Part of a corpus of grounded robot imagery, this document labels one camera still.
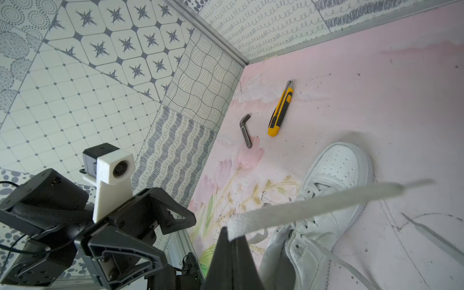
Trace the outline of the yellow black utility knife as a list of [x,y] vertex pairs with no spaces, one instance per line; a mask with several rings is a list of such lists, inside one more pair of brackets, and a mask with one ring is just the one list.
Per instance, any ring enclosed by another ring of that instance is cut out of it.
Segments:
[[278,105],[276,106],[269,121],[268,135],[271,137],[275,137],[279,133],[282,123],[285,119],[286,112],[289,108],[294,93],[293,84],[294,82],[292,80],[287,82]]

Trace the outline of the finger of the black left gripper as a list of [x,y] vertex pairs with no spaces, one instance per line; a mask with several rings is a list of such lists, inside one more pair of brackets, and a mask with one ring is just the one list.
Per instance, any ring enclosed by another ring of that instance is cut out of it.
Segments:
[[167,235],[196,224],[195,214],[177,203],[162,188],[144,189],[135,198],[135,221],[144,229],[157,223],[161,232]]

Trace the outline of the pink floral table mat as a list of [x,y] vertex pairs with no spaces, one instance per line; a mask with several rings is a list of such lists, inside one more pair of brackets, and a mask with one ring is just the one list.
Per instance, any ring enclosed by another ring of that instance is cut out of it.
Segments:
[[[289,80],[275,137],[269,121]],[[252,148],[239,127],[246,122]],[[245,68],[189,209],[208,271],[220,229],[291,202],[335,142],[371,158],[375,180],[433,183],[371,202],[333,252],[383,290],[461,290],[464,268],[416,229],[464,247],[464,4],[458,1]]]

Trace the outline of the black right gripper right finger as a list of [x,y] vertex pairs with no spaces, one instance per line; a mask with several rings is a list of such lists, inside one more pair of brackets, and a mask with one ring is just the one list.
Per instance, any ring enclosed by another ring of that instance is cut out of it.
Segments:
[[244,236],[232,241],[232,286],[234,290],[264,289]]

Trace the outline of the dark metal hex key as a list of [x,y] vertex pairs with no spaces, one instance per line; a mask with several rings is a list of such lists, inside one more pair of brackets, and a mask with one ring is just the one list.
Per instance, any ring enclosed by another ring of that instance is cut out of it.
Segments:
[[252,148],[252,146],[253,146],[249,131],[248,131],[247,126],[246,126],[246,122],[250,118],[251,118],[251,115],[246,114],[239,122],[239,127],[240,127],[240,130],[241,130],[242,135],[244,137],[246,147],[249,148],[249,149]]

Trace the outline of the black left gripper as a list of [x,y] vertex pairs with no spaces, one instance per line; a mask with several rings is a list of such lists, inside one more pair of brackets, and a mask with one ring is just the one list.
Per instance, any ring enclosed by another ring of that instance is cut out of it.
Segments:
[[50,286],[77,254],[106,290],[120,290],[167,267],[165,253],[153,246],[156,226],[144,229],[135,221],[133,197],[96,224],[88,198],[73,182],[47,169],[3,200],[1,222],[30,240],[2,282]]

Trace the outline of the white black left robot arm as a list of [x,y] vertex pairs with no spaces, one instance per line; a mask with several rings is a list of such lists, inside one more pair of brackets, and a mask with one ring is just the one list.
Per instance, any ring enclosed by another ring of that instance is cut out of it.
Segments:
[[150,290],[196,290],[199,267],[187,254],[182,267],[155,247],[156,229],[170,234],[193,226],[195,215],[161,188],[146,188],[102,220],[92,220],[89,195],[47,169],[1,202],[1,222],[29,237],[17,259],[1,272],[3,284],[49,287],[82,259],[94,283],[120,290],[139,278]]

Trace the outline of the white sneaker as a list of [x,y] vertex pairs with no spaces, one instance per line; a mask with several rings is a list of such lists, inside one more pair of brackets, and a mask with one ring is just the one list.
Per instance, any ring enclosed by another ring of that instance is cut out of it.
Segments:
[[370,157],[352,143],[334,143],[314,161],[291,203],[268,205],[230,219],[228,239],[274,228],[256,267],[264,290],[324,290],[331,262],[347,269],[367,289],[375,284],[341,260],[333,248],[357,221],[367,203],[403,195],[432,184],[422,179],[399,184],[374,182]]

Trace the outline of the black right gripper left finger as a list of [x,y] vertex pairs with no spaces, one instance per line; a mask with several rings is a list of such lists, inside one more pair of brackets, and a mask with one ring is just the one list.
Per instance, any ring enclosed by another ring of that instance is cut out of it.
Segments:
[[233,289],[232,243],[228,240],[227,227],[221,229],[210,268],[201,289]]

